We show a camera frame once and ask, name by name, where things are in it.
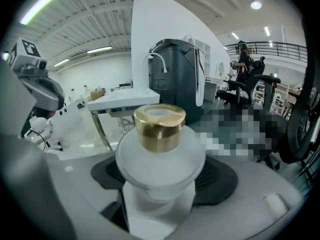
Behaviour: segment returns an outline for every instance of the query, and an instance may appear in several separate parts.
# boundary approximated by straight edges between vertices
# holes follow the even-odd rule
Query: black machine
[[[158,56],[153,57],[149,73],[149,87],[160,94],[160,103],[179,106],[186,112],[189,124],[203,115],[205,90],[204,56],[194,45],[178,40],[163,39],[149,53],[160,54],[167,73]]]

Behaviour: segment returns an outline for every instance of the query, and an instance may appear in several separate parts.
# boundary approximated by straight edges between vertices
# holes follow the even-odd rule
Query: large black case
[[[186,112],[186,124],[198,120],[202,106],[196,105],[196,58],[195,47],[178,39],[163,39],[149,52],[160,54],[165,61],[154,56],[149,71],[149,87],[160,94],[160,103],[176,105]]]

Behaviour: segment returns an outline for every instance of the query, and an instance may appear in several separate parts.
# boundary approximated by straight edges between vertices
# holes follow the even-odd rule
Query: pixelated area
[[[257,160],[276,151],[284,137],[286,124],[279,120],[260,108],[223,107],[207,111],[189,126],[207,154]]]

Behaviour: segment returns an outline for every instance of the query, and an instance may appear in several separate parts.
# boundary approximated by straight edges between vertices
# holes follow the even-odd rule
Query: black shirt
[[[249,53],[246,50],[241,50],[240,51],[239,63],[244,63],[245,64],[244,70],[242,70],[242,66],[238,67],[237,80],[242,83],[245,80],[247,80],[247,78],[249,76],[250,57],[249,57]]]

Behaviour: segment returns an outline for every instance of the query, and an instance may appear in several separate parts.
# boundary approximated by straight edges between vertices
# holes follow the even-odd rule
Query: ceiling light
[[[4,60],[4,61],[6,61],[7,59],[8,59],[8,57],[9,57],[9,52],[4,52],[4,53],[2,53],[2,59]]]
[[[267,36],[270,36],[270,32],[269,32],[269,29],[268,29],[267,26],[264,27],[264,30],[265,30],[265,32],[266,32],[266,35],[267,35]]]
[[[101,52],[101,51],[110,50],[110,49],[112,49],[112,46],[102,47],[94,50],[88,50],[87,53],[91,54],[91,53]]]
[[[23,16],[22,20],[20,21],[21,24],[27,25],[29,21],[48,3],[50,3],[52,0],[38,0],[30,10],[27,11],[27,13]]]
[[[60,66],[61,64],[65,63],[65,62],[68,62],[68,61],[69,61],[69,59],[66,58],[65,60],[63,60],[63,61],[61,61],[61,62],[59,62],[59,63],[57,63],[57,64],[55,64],[55,65],[53,65],[53,66],[54,66],[54,67],[58,67],[58,66]]]
[[[259,10],[262,7],[262,4],[256,0],[251,3],[251,8],[255,10]]]
[[[235,39],[239,39],[239,37],[235,33],[231,33],[231,34],[235,37]]]

